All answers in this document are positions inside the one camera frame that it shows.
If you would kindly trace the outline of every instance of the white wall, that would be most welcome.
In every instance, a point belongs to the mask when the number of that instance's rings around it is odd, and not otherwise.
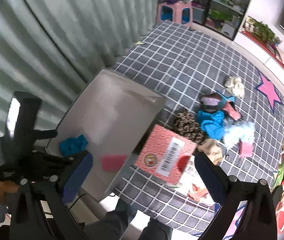
[[[282,50],[284,50],[284,35],[276,26],[283,6],[284,0],[251,0],[247,10],[248,16],[268,24],[269,28],[282,40],[279,45]]]

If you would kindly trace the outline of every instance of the round logo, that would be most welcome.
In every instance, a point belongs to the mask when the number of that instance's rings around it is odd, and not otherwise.
[[[148,167],[154,167],[158,163],[158,159],[155,154],[149,153],[144,157],[144,163]]]

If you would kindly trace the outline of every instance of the silver bolt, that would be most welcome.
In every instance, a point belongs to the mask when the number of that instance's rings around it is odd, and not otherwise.
[[[51,182],[55,182],[55,181],[57,181],[57,179],[58,179],[58,177],[57,177],[56,175],[52,175],[52,176],[50,177],[50,181],[51,181]]]
[[[22,179],[20,182],[21,185],[25,185],[26,183],[27,183],[27,179]]]
[[[265,179],[260,179],[260,183],[261,183],[262,185],[266,185],[266,184],[267,184],[267,181],[266,181]]]
[[[236,182],[238,178],[234,175],[229,176],[229,181]]]

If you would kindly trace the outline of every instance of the grid patterned bedsheet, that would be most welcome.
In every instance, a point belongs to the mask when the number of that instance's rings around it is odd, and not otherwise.
[[[254,89],[261,79],[256,67],[226,44],[187,27],[165,21],[144,38],[144,45],[134,46],[113,69],[166,97],[159,122],[172,129],[175,114],[183,108],[196,115],[200,95],[220,91],[229,75],[243,79],[245,97],[236,99],[243,118],[255,124],[252,158],[239,158],[237,146],[229,149],[228,159],[220,163],[228,175],[242,181],[260,178],[273,184],[284,133],[284,105],[275,104],[274,113],[267,98]],[[283,96],[278,95],[284,103]],[[181,231],[201,234],[214,217],[214,208],[167,187],[164,181],[135,166],[116,188],[127,203],[151,217]]]

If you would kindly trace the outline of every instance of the dark pants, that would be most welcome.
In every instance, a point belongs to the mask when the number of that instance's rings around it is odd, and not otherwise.
[[[136,213],[136,209],[119,199],[115,210],[107,212],[100,221],[86,225],[84,232],[89,240],[119,240]],[[151,218],[139,240],[171,240],[171,236],[172,228]]]

